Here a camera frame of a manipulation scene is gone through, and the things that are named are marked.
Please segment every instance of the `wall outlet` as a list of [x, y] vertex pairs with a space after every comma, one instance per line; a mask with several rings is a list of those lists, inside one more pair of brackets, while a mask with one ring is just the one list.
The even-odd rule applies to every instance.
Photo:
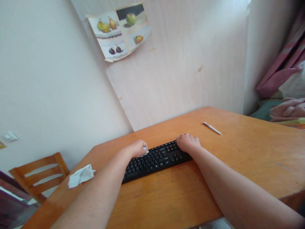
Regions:
[[0, 142], [0, 149], [6, 148], [6, 145], [4, 145], [2, 142]]

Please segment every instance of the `fruit drawing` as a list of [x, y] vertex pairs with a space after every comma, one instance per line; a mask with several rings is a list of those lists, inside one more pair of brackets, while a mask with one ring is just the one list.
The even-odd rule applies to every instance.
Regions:
[[110, 26], [107, 23], [103, 23], [101, 21], [97, 24], [98, 30], [102, 31], [103, 33], [108, 33], [110, 31]]
[[129, 26], [132, 26], [136, 23], [137, 21], [137, 17], [135, 16], [135, 14], [127, 14], [126, 15], [126, 22]]
[[117, 46], [117, 48], [115, 49], [117, 53], [123, 52], [123, 50], [116, 43], [115, 45]]
[[110, 17], [109, 17], [109, 26], [110, 26], [110, 28], [111, 28], [112, 30], [117, 28], [117, 24], [116, 24], [115, 21], [112, 20]]
[[109, 53], [110, 53], [111, 55], [114, 55], [114, 54], [115, 54], [114, 49], [113, 49], [113, 48], [109, 49]]
[[140, 42], [143, 40], [143, 37], [142, 36], [135, 36], [133, 38], [133, 41], [135, 42], [135, 44], [140, 44]]

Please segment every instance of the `chair slat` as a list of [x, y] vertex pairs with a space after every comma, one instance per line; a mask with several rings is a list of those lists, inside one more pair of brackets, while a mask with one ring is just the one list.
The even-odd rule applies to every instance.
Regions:
[[33, 162], [25, 164], [25, 165], [22, 165], [22, 166], [18, 167], [17, 169], [19, 172], [19, 176], [24, 176], [25, 174], [28, 174], [35, 169], [38, 169], [40, 167], [50, 165], [50, 164], [57, 164], [53, 155], [45, 157], [45, 158], [41, 158], [37, 161], [33, 161]]
[[24, 181], [25, 185], [30, 186], [30, 185], [33, 185], [33, 184], [37, 183], [38, 181], [40, 181], [44, 178], [47, 178], [47, 177], [52, 176], [54, 174], [60, 174], [60, 173], [62, 173], [61, 169], [58, 166], [55, 166], [55, 167], [50, 168], [48, 170], [42, 171], [40, 173], [36, 173], [36, 174], [31, 175], [31, 176], [24, 177], [23, 181]]
[[43, 184], [36, 185], [33, 188], [31, 188], [30, 190], [34, 195], [38, 195], [50, 188], [53, 188], [54, 186], [60, 185], [60, 183], [63, 180], [64, 180], [64, 176], [60, 176], [60, 177], [54, 178], [52, 180], [49, 180]]

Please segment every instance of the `forearm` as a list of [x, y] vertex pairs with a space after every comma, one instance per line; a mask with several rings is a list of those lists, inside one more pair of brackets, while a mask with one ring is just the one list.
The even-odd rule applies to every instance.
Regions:
[[82, 190], [53, 228], [105, 228], [131, 155], [119, 151]]
[[236, 228], [302, 228], [305, 219], [203, 148], [190, 152], [224, 216]]

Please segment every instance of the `pen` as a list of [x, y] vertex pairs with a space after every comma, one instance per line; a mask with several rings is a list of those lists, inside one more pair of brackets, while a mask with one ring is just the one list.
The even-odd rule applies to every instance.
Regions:
[[209, 128], [211, 128], [212, 130], [214, 130], [216, 133], [221, 135], [221, 132], [219, 132], [218, 130], [216, 130], [214, 127], [212, 127], [211, 125], [207, 124], [206, 122], [203, 122], [204, 124], [206, 124]]

